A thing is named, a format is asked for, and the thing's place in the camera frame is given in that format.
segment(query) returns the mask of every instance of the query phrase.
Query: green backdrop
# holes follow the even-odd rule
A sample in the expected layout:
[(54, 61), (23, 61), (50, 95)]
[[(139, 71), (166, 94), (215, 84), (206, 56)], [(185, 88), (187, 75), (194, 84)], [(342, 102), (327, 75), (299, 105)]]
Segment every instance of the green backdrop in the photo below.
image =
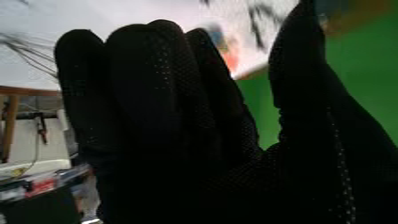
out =
[[(398, 10), (381, 16), (350, 33), (327, 42), (329, 64), (349, 91), (377, 118), (398, 143)], [(260, 144), (267, 149), (278, 142), (278, 110), (272, 105), (267, 74), (238, 81), (253, 111)]]

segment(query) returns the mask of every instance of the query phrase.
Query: white surface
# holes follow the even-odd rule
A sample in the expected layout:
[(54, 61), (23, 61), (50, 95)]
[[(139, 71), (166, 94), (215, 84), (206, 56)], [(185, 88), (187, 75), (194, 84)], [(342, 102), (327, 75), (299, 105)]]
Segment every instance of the white surface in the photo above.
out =
[(70, 169), (70, 155), (66, 148), (64, 132), (59, 119), (47, 119), (48, 128), (48, 145), (39, 138), (34, 120), (16, 121), (15, 141), (11, 146), (9, 163), (0, 165), (0, 176), (9, 176), (11, 172), (20, 168), (29, 168), (36, 160), (38, 162), (27, 171), (27, 175)]
[[(91, 29), (105, 39), (111, 32), (132, 23), (157, 19), (178, 22), (183, 30), (222, 26), (226, 36), (238, 40), (240, 65), (235, 77), (267, 65), (269, 52), (256, 49), (251, 34), (247, 8), (265, 3), (285, 17), (299, 0), (214, 0), (210, 7), (201, 0), (2, 0), (0, 32), (29, 40), (41, 38), (54, 45), (71, 29)], [(274, 43), (279, 26), (269, 18), (260, 19), (267, 50)], [(0, 85), (36, 89), (59, 89), (54, 78), (22, 61), (15, 52), (0, 46)]]

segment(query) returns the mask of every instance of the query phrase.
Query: finger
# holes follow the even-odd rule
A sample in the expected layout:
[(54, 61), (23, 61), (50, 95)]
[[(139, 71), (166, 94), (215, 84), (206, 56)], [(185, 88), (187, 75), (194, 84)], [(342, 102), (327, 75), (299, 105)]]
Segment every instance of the finger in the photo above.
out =
[(217, 174), (224, 169), (221, 136), (192, 48), (182, 28), (173, 22), (160, 20), (150, 26), (167, 37), (173, 47), (173, 75), (192, 162), (201, 167), (199, 173)]
[(187, 38), (196, 54), (217, 128), (224, 139), (222, 154), (230, 166), (235, 167), (260, 158), (256, 123), (206, 31), (203, 29), (191, 31)]
[(61, 37), (55, 62), (80, 148), (89, 147), (102, 152), (121, 151), (123, 127), (107, 84), (105, 47), (89, 30), (73, 30)]
[(135, 157), (185, 160), (173, 77), (173, 48), (148, 25), (130, 25), (107, 40), (111, 82), (132, 136)]
[(317, 219), (356, 219), (345, 149), (329, 110), (326, 35), (313, 1), (288, 16), (270, 54), (270, 83), (281, 109), (281, 165), (286, 187)]

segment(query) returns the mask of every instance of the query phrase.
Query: white ceiling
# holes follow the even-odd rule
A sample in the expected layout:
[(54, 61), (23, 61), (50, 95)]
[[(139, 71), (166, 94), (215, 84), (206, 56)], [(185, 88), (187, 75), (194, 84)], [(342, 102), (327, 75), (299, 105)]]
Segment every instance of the white ceiling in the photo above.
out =
[[(269, 52), (256, 49), (251, 34), (247, 7), (256, 3), (265, 3), (285, 17), (297, 0), (214, 0), (210, 7), (199, 0), (2, 0), (0, 33), (54, 46), (57, 38), (71, 29), (91, 29), (107, 39), (118, 27), (148, 23), (155, 19), (176, 21), (185, 31), (219, 23), (226, 35), (237, 36), (240, 43), (240, 66), (235, 72), (235, 76), (240, 76), (269, 60)], [(279, 25), (270, 19), (262, 24), (270, 48)], [(38, 50), (52, 56), (52, 51)], [(0, 46), (0, 85), (59, 89), (57, 80), (25, 63), (6, 46)]]

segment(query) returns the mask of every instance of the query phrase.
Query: black glove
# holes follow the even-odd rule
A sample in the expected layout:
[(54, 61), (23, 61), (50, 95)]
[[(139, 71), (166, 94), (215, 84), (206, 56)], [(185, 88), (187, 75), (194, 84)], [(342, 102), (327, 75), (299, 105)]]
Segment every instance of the black glove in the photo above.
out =
[[(372, 180), (359, 171), (375, 167), (358, 157), (377, 147), (395, 174), (398, 160), (386, 157), (395, 145), (326, 63), (311, 1), (286, 19), (270, 55), (283, 131), (265, 152), (205, 30), (183, 34), (173, 22), (155, 21), (123, 27), (107, 43), (75, 30), (59, 40), (55, 59), (105, 223), (349, 224), (356, 217), (358, 223), (386, 218), (370, 209), (375, 198), (379, 205), (388, 202), (366, 195), (393, 186), (397, 176), (379, 176), (375, 187), (363, 187)], [(381, 134), (359, 139), (370, 133)]]

